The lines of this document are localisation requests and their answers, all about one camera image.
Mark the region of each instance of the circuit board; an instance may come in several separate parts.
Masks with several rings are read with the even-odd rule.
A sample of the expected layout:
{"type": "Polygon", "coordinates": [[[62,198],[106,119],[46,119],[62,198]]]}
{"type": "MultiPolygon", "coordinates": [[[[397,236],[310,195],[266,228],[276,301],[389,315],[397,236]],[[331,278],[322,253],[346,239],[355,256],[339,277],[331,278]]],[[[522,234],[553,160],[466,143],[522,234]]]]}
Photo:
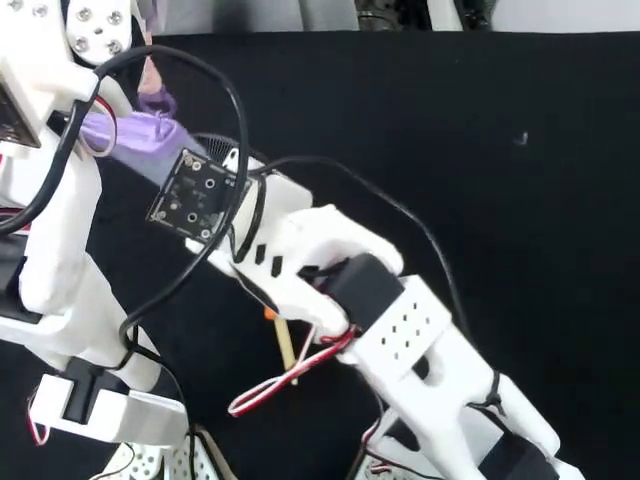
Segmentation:
{"type": "Polygon", "coordinates": [[[0,76],[0,141],[40,147],[40,141],[0,76]]]}
{"type": "MultiPolygon", "coordinates": [[[[243,199],[251,182],[245,185],[243,199]]],[[[219,163],[185,149],[149,209],[147,221],[207,243],[222,220],[234,185],[235,177],[219,163]]]]}

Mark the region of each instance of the black backdrop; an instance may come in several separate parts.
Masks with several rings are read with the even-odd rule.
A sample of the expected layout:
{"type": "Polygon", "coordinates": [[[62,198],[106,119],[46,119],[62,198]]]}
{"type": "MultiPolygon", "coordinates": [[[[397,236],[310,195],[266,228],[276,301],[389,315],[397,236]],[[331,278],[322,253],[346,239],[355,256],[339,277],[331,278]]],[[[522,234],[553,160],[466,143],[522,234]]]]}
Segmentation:
{"type": "MultiPolygon", "coordinates": [[[[255,148],[270,158],[337,157],[428,221],[450,257],[483,354],[558,430],[563,458],[592,479],[627,478],[638,419],[640,36],[164,42],[228,73],[246,103],[255,148]]],[[[159,65],[189,129],[236,135],[215,85],[171,61],[159,65]]],[[[189,256],[179,239],[142,223],[153,189],[118,165],[102,166],[90,251],[131,308],[189,256]]],[[[318,203],[336,203],[395,242],[407,271],[424,275],[448,302],[433,252],[412,225],[325,167],[287,171],[318,203]]],[[[346,368],[323,366],[255,413],[226,415],[237,393],[280,369],[272,327],[233,282],[201,269],[149,318],[148,330],[178,364],[192,415],[241,480],[344,476],[375,415],[371,395],[346,368]]],[[[294,325],[296,340],[303,333],[294,325]]],[[[107,446],[60,432],[44,449],[31,445],[23,404],[42,364],[3,345],[0,365],[0,476],[15,478],[20,469],[22,478],[81,479],[99,471],[107,446]]]]}

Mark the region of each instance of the black cable tie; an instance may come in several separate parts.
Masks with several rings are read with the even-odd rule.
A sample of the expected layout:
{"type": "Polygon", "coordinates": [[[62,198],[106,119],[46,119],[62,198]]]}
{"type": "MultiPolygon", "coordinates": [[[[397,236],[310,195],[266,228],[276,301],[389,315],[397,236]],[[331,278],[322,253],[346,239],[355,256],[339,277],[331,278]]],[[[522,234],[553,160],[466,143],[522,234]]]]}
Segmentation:
{"type": "Polygon", "coordinates": [[[468,405],[473,408],[489,408],[496,407],[498,413],[503,417],[507,416],[507,413],[504,411],[502,406],[502,397],[498,393],[498,389],[500,388],[500,372],[497,370],[493,371],[493,381],[491,382],[491,390],[487,395],[487,398],[482,403],[469,403],[468,405]]]}

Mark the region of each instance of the screw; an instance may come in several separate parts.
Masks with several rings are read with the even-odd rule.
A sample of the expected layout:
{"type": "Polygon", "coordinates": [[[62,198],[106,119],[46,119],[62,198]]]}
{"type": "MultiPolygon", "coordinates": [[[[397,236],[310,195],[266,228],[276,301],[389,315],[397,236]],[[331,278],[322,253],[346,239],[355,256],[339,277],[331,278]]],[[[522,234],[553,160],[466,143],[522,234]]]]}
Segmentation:
{"type": "Polygon", "coordinates": [[[87,7],[84,7],[78,12],[76,17],[78,17],[78,20],[80,20],[81,22],[86,22],[91,18],[91,10],[89,10],[87,7]]]}
{"type": "Polygon", "coordinates": [[[109,15],[107,17],[107,21],[111,24],[111,25],[120,25],[120,22],[122,22],[122,14],[120,12],[118,12],[117,10],[111,12],[111,15],[109,15]]]}
{"type": "Polygon", "coordinates": [[[36,5],[35,7],[33,7],[33,16],[34,17],[44,17],[47,15],[47,12],[49,11],[49,7],[47,7],[46,5],[36,5]]]}
{"type": "Polygon", "coordinates": [[[24,2],[22,0],[9,0],[7,6],[13,8],[16,12],[22,8],[24,2]]]}
{"type": "Polygon", "coordinates": [[[109,53],[111,55],[117,55],[122,51],[122,44],[117,40],[111,40],[107,43],[107,48],[109,49],[109,53]]]}
{"type": "Polygon", "coordinates": [[[73,49],[78,53],[84,53],[89,50],[89,41],[86,37],[78,37],[76,41],[73,42],[73,49]]]}

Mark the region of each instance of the orange tip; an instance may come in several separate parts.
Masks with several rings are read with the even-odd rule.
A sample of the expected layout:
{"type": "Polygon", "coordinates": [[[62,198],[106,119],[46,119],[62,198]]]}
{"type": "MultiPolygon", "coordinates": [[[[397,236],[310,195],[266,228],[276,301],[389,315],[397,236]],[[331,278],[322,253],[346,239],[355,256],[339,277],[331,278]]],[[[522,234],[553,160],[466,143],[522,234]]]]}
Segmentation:
{"type": "Polygon", "coordinates": [[[275,320],[278,314],[271,310],[269,307],[264,307],[264,318],[265,320],[275,320]]]}

